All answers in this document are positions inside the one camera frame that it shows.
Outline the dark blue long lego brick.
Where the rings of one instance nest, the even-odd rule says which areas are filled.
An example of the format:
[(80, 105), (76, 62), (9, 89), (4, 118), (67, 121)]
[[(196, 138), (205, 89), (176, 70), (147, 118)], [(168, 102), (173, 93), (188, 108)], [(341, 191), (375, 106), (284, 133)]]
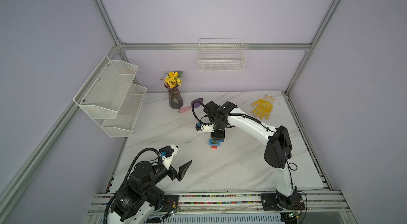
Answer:
[(210, 146), (219, 146), (221, 142), (224, 142), (224, 140), (214, 140), (214, 139), (209, 139), (209, 145)]

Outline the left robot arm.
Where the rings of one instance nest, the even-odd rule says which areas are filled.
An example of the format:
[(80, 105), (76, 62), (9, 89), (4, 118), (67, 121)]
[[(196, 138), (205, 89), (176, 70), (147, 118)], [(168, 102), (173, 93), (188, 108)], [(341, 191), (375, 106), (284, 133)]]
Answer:
[(178, 146), (159, 150), (145, 148), (133, 159), (125, 178), (106, 204), (104, 224), (161, 224), (179, 211), (176, 200), (165, 201), (165, 193), (157, 187), (164, 178), (182, 181), (193, 161), (176, 170), (172, 161)]

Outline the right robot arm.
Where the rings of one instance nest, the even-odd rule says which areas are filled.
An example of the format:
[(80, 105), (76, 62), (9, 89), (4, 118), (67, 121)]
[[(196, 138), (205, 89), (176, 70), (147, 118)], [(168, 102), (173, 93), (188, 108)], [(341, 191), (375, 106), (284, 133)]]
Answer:
[(203, 111), (208, 122), (197, 119), (196, 130), (209, 132), (209, 145), (216, 149), (224, 142), (226, 129), (239, 128), (265, 145), (263, 158), (273, 168), (276, 176), (274, 199), (265, 199), (263, 205), (272, 210), (288, 210), (300, 205), (302, 197), (294, 185), (289, 160), (293, 149), (286, 127), (273, 127), (247, 115), (237, 105), (226, 102), (217, 105), (213, 101), (204, 104)]

